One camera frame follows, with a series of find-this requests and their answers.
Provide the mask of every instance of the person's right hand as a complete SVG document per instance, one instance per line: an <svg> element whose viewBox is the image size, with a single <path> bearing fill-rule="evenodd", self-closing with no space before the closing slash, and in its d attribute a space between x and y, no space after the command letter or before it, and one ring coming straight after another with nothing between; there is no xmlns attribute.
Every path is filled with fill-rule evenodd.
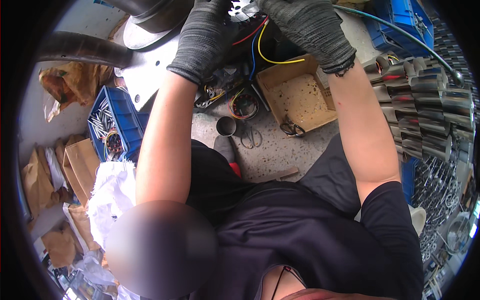
<svg viewBox="0 0 480 300"><path fill-rule="evenodd" d="M314 55L327 74L342 76L355 52L340 28L331 0L256 0L262 11L295 44Z"/></svg>

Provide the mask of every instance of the gray work glove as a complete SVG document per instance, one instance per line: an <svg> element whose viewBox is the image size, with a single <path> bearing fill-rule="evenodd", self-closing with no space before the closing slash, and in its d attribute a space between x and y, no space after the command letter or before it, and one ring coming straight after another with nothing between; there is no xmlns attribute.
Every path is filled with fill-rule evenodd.
<svg viewBox="0 0 480 300"><path fill-rule="evenodd" d="M317 59L327 74L343 74L355 52L340 28L331 0L256 0L260 9L293 43Z"/></svg>
<svg viewBox="0 0 480 300"><path fill-rule="evenodd" d="M234 28L224 25L230 7L230 0L195 0L167 70L198 85L209 77L235 38Z"/></svg>

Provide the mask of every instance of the cardboard box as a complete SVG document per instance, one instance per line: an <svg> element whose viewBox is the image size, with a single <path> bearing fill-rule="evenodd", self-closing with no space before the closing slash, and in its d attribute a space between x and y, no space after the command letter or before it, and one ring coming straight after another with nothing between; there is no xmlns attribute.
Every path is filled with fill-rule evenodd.
<svg viewBox="0 0 480 300"><path fill-rule="evenodd" d="M88 200L92 197L98 166L100 166L100 160L90 139L65 148L63 169L83 207L86 207Z"/></svg>
<svg viewBox="0 0 480 300"><path fill-rule="evenodd" d="M257 74L257 83L278 125L288 117L306 132L336 120L330 88L325 89L317 75L318 63L310 54L277 64Z"/></svg>

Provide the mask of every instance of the black t-shirt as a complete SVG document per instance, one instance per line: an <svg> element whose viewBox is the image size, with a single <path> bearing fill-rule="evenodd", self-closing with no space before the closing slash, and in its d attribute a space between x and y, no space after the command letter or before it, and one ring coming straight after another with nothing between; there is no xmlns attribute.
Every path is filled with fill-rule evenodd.
<svg viewBox="0 0 480 300"><path fill-rule="evenodd" d="M303 189L274 189L239 204L217 228L219 257L191 300L258 300L263 276L294 268L308 288L421 299L420 243L399 182L376 188L361 221Z"/></svg>

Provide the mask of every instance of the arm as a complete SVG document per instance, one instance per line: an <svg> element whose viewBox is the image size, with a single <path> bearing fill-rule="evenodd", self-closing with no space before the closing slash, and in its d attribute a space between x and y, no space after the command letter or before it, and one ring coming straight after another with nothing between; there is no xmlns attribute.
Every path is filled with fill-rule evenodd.
<svg viewBox="0 0 480 300"><path fill-rule="evenodd" d="M395 144L372 86L340 28L330 0L257 0L295 44L328 74L340 136L360 202L384 182L400 181Z"/></svg>
<svg viewBox="0 0 480 300"><path fill-rule="evenodd" d="M145 130L136 176L137 204L187 201L192 176L192 108L203 78L211 75L235 34L224 25L229 0L195 0L180 33Z"/></svg>
<svg viewBox="0 0 480 300"><path fill-rule="evenodd" d="M363 204L383 183L400 182L395 144L358 59L344 76L328 75L328 83L338 115L343 150Z"/></svg>

